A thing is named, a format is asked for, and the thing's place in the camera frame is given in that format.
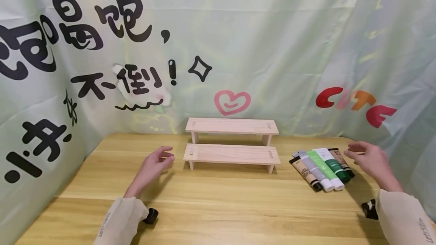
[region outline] two-tier wooden shelf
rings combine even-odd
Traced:
[[[270,146],[273,135],[278,135],[276,123],[264,119],[189,118],[186,131],[192,135],[187,144],[184,161],[193,170],[195,162],[266,165],[268,173],[280,164],[275,147]],[[199,133],[258,134],[263,146],[199,144]]]

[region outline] brown tube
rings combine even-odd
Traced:
[[[332,148],[332,149],[328,149],[328,150],[330,151],[332,156],[336,159],[336,161],[339,162],[339,164],[345,170],[345,172],[348,173],[348,175],[351,178],[354,178],[356,175],[354,174],[354,172],[352,171],[350,166],[347,164],[347,162],[345,162],[345,159],[344,159],[344,157],[342,157],[341,152],[339,151],[339,148]]]
[[[295,157],[294,159],[289,161],[293,167],[298,170],[298,172],[301,174],[301,176],[306,179],[306,181],[312,186],[313,190],[315,192],[322,190],[322,185],[319,183],[318,179],[310,173],[310,170],[307,168],[307,166],[304,164],[304,162],[301,160],[300,156]]]

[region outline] tabletop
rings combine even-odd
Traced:
[[[199,143],[260,145],[260,136],[200,135]],[[109,207],[122,197],[144,157],[172,146],[173,167],[141,200],[159,212],[154,225],[140,223],[132,244],[178,245],[388,245],[379,222],[360,205],[377,196],[376,183],[351,161],[356,177],[343,191],[315,193],[289,164],[292,153],[338,147],[349,139],[274,136],[281,165],[183,161],[190,135],[113,134],[85,160],[17,241],[17,245],[92,244]]]

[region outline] cloth backdrop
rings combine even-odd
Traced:
[[[436,0],[1,0],[0,237],[108,134],[274,119],[379,144],[436,219]]]

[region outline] left hand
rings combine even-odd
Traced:
[[[159,147],[145,157],[132,184],[124,194],[124,198],[136,197],[139,199],[144,188],[157,179],[164,170],[172,166],[174,154],[166,152],[172,149],[172,147]]]

